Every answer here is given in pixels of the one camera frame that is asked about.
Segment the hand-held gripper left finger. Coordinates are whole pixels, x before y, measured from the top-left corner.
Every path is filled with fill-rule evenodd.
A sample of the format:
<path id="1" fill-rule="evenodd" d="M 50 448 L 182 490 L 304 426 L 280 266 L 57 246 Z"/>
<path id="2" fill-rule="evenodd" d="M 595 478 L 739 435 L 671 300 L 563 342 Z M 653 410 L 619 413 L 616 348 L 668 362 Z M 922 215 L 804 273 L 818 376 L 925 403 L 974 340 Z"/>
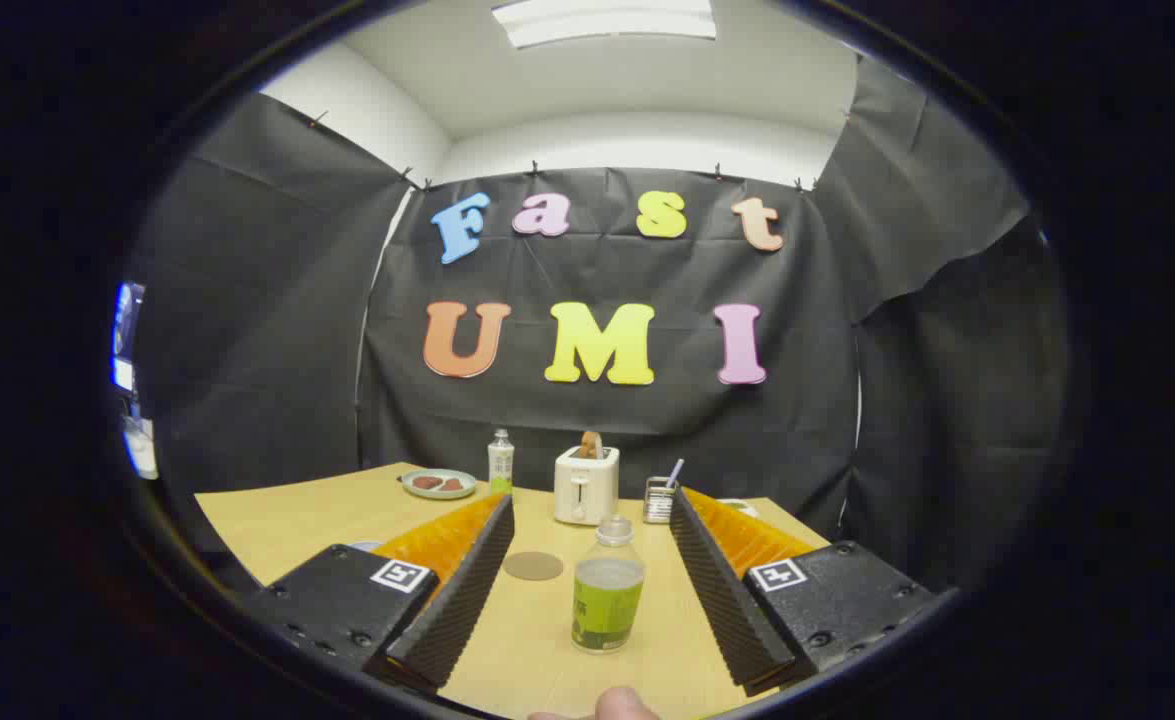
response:
<path id="1" fill-rule="evenodd" d="M 331 544 L 246 606 L 323 664 L 436 694 L 474 634 L 513 534 L 511 496 L 488 496 L 375 551 Z"/>

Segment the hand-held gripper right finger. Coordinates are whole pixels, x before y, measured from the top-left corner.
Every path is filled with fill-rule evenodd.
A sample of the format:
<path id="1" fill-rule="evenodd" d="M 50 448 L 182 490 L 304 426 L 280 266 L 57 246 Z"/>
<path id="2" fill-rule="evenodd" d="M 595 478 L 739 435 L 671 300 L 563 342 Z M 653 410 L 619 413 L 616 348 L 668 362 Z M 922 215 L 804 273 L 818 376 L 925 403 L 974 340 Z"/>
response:
<path id="1" fill-rule="evenodd" d="M 674 489 L 669 529 L 747 697 L 857 659 L 938 603 L 860 544 L 815 547 L 691 487 Z"/>

